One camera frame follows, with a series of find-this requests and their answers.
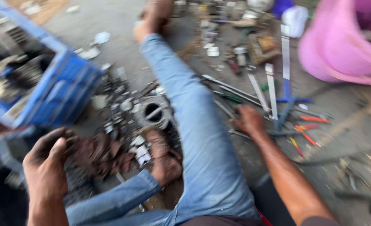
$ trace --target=leg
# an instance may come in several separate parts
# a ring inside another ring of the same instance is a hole
[[[258,218],[252,193],[211,92],[159,34],[150,33],[141,40],[140,51],[164,86],[179,122],[184,193],[172,213],[175,223],[203,215]]]
[[[125,183],[66,209],[71,226],[107,222],[124,216],[128,211],[159,192],[160,186],[148,170]]]

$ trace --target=hand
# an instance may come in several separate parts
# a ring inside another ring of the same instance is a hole
[[[41,137],[26,155],[22,166],[30,198],[62,199],[68,185],[63,165],[67,147],[78,140],[74,133],[59,128]]]
[[[237,105],[240,118],[233,118],[231,121],[237,126],[238,130],[249,134],[251,137],[258,134],[266,134],[264,129],[263,117],[251,106]]]

